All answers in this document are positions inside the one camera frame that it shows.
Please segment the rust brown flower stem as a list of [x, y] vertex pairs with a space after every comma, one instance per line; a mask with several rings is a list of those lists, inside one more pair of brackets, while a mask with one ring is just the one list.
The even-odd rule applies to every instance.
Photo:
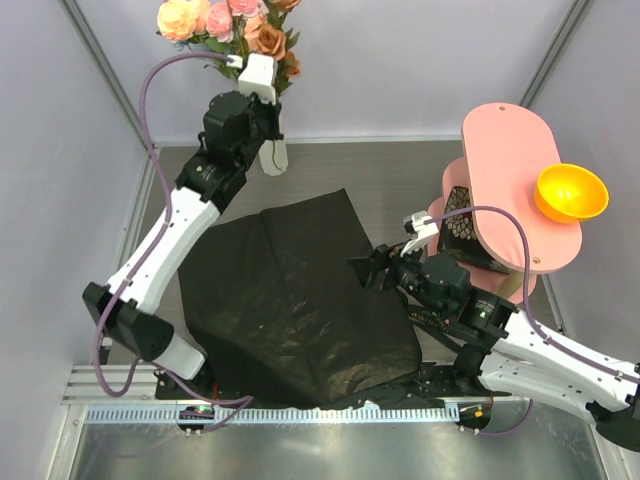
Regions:
[[272, 57], [276, 62], [274, 88], [280, 97], [301, 73], [300, 61], [293, 49], [297, 45], [300, 31], [285, 29], [285, 22], [300, 0], [266, 1], [266, 14], [258, 28], [256, 49]]

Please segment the black ribbon gold lettering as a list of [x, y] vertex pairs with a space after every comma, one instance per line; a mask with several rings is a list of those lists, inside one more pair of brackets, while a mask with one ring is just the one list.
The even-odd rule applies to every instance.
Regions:
[[465, 344], [481, 347], [481, 337], [478, 330], [470, 326], [465, 315], [472, 306], [471, 300], [451, 305], [445, 301], [429, 300], [423, 293], [412, 293], [413, 303], [407, 304], [409, 319], [421, 330], [435, 336], [442, 341], [445, 336], [454, 337]]

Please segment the peach artificial flower stem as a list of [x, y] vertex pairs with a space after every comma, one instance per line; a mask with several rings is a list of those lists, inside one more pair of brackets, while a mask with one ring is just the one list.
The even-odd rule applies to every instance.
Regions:
[[244, 39], [247, 42], [251, 52], [265, 52], [264, 40], [267, 32], [263, 33], [262, 29], [267, 24], [266, 15], [258, 14], [253, 17], [247, 17], [244, 27]]

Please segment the pink artificial flower stem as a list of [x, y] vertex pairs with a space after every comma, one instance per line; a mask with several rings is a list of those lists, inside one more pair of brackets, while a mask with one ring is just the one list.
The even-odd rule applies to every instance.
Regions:
[[205, 17], [205, 44], [217, 53], [247, 55], [250, 50], [244, 39], [246, 18], [258, 14], [266, 14], [263, 1], [216, 2]]

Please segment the black wrapping paper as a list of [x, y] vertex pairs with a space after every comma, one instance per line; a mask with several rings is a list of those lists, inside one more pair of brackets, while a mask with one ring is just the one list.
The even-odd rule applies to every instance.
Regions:
[[313, 408], [416, 372], [399, 296], [349, 266], [371, 250], [342, 190], [208, 229], [178, 277], [221, 395]]

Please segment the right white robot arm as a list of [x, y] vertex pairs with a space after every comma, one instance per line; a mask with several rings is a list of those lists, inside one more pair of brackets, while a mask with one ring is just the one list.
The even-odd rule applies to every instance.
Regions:
[[420, 260], [381, 245], [348, 261], [365, 288], [402, 289], [424, 327], [462, 341], [451, 380], [457, 391], [524, 396], [570, 413], [609, 442], [639, 449], [639, 367], [586, 347], [472, 285], [447, 254]]

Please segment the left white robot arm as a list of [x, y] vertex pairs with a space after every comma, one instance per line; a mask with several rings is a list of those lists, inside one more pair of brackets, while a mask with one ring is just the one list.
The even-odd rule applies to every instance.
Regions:
[[176, 178], [161, 216], [117, 273], [103, 285], [89, 283], [82, 294], [100, 333], [176, 374], [179, 388], [193, 399], [212, 389], [206, 357], [156, 310], [186, 255], [245, 185], [262, 145], [282, 139], [280, 111], [277, 101], [256, 93], [215, 96], [199, 149]]

